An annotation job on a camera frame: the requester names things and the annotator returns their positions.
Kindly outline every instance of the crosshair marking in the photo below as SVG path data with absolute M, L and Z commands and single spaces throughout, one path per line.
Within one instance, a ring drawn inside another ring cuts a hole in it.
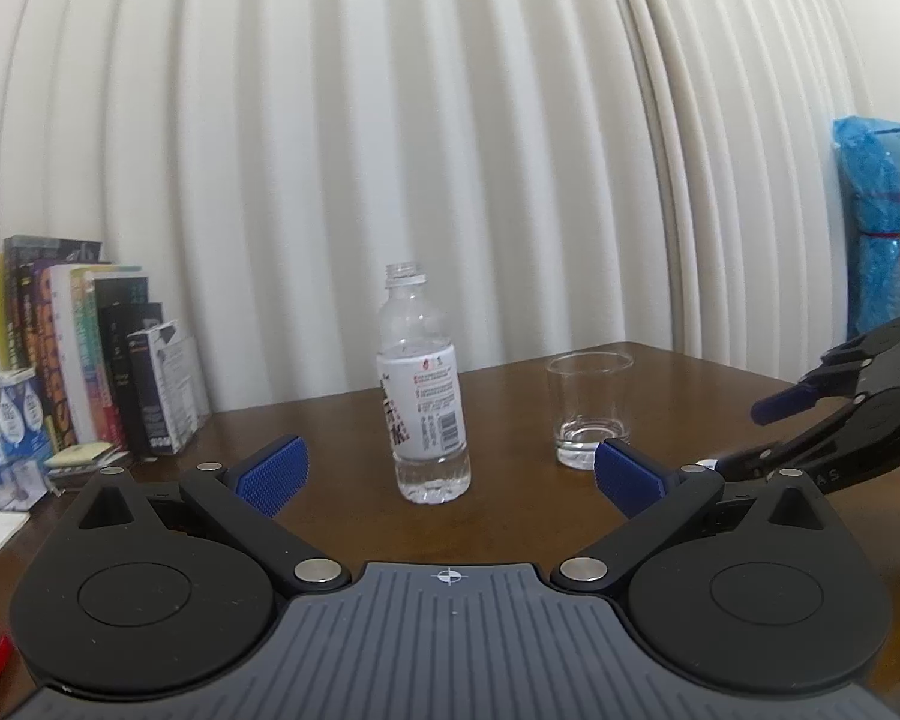
M 461 572 L 456 570 L 456 568 L 451 568 L 450 566 L 447 566 L 439 573 L 431 574 L 430 576 L 437 577 L 437 579 L 439 579 L 439 581 L 442 581 L 444 584 L 453 584 L 455 581 L 466 579 L 466 574 L 461 574 Z

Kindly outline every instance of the black circular base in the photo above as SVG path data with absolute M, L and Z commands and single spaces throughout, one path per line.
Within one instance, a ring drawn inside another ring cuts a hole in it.
M 58 557 L 20 584 L 12 619 L 36 678 L 70 690 L 159 695 L 202 682 L 250 650 L 274 613 L 260 566 L 202 538 L 108 533 Z
M 889 624 L 886 594 L 855 544 L 822 538 L 767 524 L 671 547 L 634 575 L 631 620 L 708 685 L 794 694 L 859 678 Z

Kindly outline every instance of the blue packaging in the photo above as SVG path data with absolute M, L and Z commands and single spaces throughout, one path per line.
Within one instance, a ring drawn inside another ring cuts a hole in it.
M 856 336 L 900 317 L 900 122 L 854 116 L 833 135 L 853 193 L 848 331 Z
M 7 498 L 3 509 L 28 511 L 47 492 L 44 463 L 53 455 L 53 445 L 44 427 L 43 406 L 37 392 L 33 368 L 0 373 L 0 439 L 2 485 Z

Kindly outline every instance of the plastic water bottle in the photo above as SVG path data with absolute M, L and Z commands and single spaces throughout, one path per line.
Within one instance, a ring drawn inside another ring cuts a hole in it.
M 470 455 L 457 353 L 426 296 L 416 263 L 386 266 L 377 372 L 394 450 L 396 483 L 413 503 L 437 504 L 470 487 Z

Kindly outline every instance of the blue plastic bag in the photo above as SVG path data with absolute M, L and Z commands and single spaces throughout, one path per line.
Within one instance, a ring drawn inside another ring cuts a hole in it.
M 858 239 L 850 256 L 850 336 L 900 317 L 900 123 L 840 119 L 839 160 L 853 190 Z

